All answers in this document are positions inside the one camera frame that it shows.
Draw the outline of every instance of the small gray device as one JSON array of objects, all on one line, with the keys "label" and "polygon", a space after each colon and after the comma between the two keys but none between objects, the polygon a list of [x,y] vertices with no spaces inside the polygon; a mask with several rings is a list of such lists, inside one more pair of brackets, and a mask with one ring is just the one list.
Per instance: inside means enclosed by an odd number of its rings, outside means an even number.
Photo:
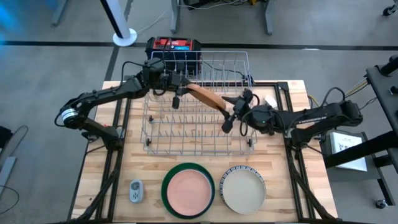
[{"label": "small gray device", "polygon": [[141,180],[132,180],[130,183],[130,201],[140,203],[144,199],[144,184]]}]

